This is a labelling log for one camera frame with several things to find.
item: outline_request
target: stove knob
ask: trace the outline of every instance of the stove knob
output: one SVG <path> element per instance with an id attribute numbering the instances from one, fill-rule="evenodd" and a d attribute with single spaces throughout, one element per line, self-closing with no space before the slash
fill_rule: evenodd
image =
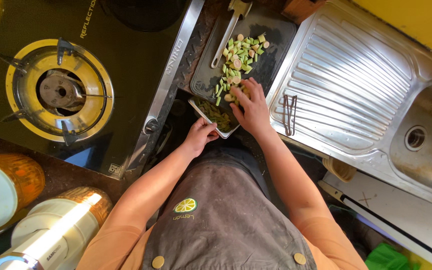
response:
<path id="1" fill-rule="evenodd" d="M 144 127 L 144 133 L 153 134 L 157 129 L 158 129 L 158 121 L 153 118 L 147 121 L 146 126 Z"/>

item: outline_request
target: orange shirt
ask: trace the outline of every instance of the orange shirt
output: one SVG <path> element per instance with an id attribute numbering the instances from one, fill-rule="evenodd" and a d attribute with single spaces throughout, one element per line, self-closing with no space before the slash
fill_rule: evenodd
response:
<path id="1" fill-rule="evenodd" d="M 140 269 L 152 229 L 142 232 L 132 226 L 118 226 L 99 231 L 89 243 L 76 270 Z M 334 220 L 309 218 L 301 224 L 300 232 L 318 269 L 368 269 Z"/>

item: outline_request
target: sink drain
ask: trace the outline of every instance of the sink drain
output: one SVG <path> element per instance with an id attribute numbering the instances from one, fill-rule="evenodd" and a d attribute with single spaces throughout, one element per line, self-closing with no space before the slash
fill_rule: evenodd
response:
<path id="1" fill-rule="evenodd" d="M 428 136 L 428 132 L 423 126 L 413 126 L 406 132 L 404 144 L 408 150 L 418 151 L 423 148 L 426 136 Z"/>

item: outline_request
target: stainless steel sink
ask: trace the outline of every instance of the stainless steel sink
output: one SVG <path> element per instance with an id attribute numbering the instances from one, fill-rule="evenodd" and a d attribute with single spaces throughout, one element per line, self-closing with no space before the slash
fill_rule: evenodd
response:
<path id="1" fill-rule="evenodd" d="M 432 188 L 432 85 L 414 99 L 389 152 L 396 169 Z"/>
<path id="2" fill-rule="evenodd" d="M 432 202 L 432 53 L 345 0 L 305 20 L 266 97 L 290 138 Z"/>

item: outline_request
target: lemon logo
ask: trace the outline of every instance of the lemon logo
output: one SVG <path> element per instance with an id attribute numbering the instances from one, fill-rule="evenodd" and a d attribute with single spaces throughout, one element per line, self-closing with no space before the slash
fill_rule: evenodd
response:
<path id="1" fill-rule="evenodd" d="M 174 206 L 173 212 L 176 214 L 189 213 L 196 210 L 198 203 L 193 198 L 186 198 Z"/>

